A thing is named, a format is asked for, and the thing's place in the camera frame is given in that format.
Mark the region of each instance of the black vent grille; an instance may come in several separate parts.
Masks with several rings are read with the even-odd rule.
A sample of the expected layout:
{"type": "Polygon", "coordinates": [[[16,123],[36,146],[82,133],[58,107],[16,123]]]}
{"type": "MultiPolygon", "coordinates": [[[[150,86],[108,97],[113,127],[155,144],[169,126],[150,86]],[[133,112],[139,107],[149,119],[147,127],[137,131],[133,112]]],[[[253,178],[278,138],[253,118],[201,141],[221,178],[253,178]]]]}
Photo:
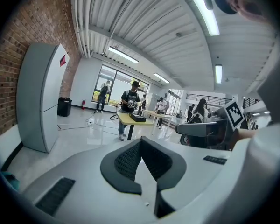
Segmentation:
{"type": "Polygon", "coordinates": [[[43,212],[53,216],[65,199],[75,180],[69,178],[60,179],[43,198],[36,204],[36,207],[43,212]]]}
{"type": "Polygon", "coordinates": [[[216,158],[216,157],[212,157],[212,156],[205,156],[203,159],[206,161],[221,164],[221,165],[224,165],[227,161],[227,159],[216,158]]]}

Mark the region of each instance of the sneaker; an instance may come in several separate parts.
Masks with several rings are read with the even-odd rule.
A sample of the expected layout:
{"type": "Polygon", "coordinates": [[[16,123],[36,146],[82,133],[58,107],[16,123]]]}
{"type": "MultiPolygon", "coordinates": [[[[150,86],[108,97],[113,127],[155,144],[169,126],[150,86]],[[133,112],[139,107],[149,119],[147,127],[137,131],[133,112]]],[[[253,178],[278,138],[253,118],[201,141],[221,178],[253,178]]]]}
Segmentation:
{"type": "Polygon", "coordinates": [[[122,137],[122,134],[118,135],[120,141],[124,141],[125,139],[122,137]]]}

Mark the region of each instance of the white ceiling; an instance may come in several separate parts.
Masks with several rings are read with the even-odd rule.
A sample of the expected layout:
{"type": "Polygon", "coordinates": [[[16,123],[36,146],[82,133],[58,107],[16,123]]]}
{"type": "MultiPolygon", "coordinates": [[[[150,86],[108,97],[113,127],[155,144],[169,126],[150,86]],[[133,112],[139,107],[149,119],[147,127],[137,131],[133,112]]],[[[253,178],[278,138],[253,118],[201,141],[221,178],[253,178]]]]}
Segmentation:
{"type": "Polygon", "coordinates": [[[159,82],[157,72],[171,88],[244,93],[265,66],[276,37],[270,28],[217,7],[220,35],[209,36],[192,0],[72,0],[72,12],[85,57],[104,53],[152,82],[159,82]],[[108,51],[109,46],[139,63],[108,51]],[[229,82],[214,84],[217,63],[229,82]]]}

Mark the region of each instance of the window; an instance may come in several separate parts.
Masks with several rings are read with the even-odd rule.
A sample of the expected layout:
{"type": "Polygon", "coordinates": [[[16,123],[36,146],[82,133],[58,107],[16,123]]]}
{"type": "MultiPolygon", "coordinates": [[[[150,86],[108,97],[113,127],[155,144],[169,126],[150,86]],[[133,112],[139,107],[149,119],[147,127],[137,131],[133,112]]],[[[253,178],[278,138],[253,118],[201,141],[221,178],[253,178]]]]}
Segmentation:
{"type": "Polygon", "coordinates": [[[176,115],[178,113],[179,104],[181,101],[182,90],[169,90],[167,95],[167,101],[169,102],[169,107],[166,114],[176,115]]]}
{"type": "Polygon", "coordinates": [[[103,65],[101,72],[98,76],[95,91],[93,93],[93,102],[98,101],[98,95],[101,89],[101,84],[105,83],[107,80],[111,81],[111,93],[107,95],[105,101],[105,104],[109,105],[117,105],[121,101],[121,96],[123,92],[131,89],[131,84],[133,83],[133,81],[139,82],[140,87],[137,90],[139,98],[142,98],[148,90],[147,83],[103,65]]]}
{"type": "MultiPolygon", "coordinates": [[[[92,97],[93,102],[98,101],[98,95],[99,95],[99,92],[101,91],[101,85],[103,83],[106,83],[107,80],[110,80],[110,82],[111,82],[110,89],[112,91],[115,75],[116,75],[116,70],[111,69],[104,65],[102,66],[101,71],[98,75],[98,80],[97,80],[96,87],[95,87],[95,90],[93,93],[93,97],[92,97]]],[[[110,94],[107,94],[105,104],[108,103],[109,97],[110,97],[110,94]]]]}

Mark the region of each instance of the corrugated ceiling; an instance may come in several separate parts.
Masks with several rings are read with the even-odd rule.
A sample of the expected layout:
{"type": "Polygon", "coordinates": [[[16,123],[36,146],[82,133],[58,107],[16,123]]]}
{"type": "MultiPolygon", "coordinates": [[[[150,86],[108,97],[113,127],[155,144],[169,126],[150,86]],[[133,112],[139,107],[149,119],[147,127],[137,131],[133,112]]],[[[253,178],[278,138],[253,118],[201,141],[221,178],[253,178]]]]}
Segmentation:
{"type": "Polygon", "coordinates": [[[89,25],[101,28],[113,38],[124,39],[128,45],[113,38],[109,40],[108,35],[91,29],[80,34],[89,36],[90,50],[104,53],[104,56],[155,81],[159,81],[153,75],[157,72],[171,84],[182,87],[215,88],[220,92],[245,91],[265,65],[274,45],[275,33],[237,14],[226,15],[215,7],[220,35],[209,36],[193,1],[186,2],[203,29],[208,48],[203,43],[205,38],[197,31],[194,18],[178,0],[91,0],[89,25]],[[108,51],[109,46],[127,53],[139,63],[134,64],[108,51]],[[144,56],[133,51],[133,47],[144,52],[144,56]],[[224,80],[229,81],[214,86],[213,65],[216,63],[223,65],[224,80]]]}

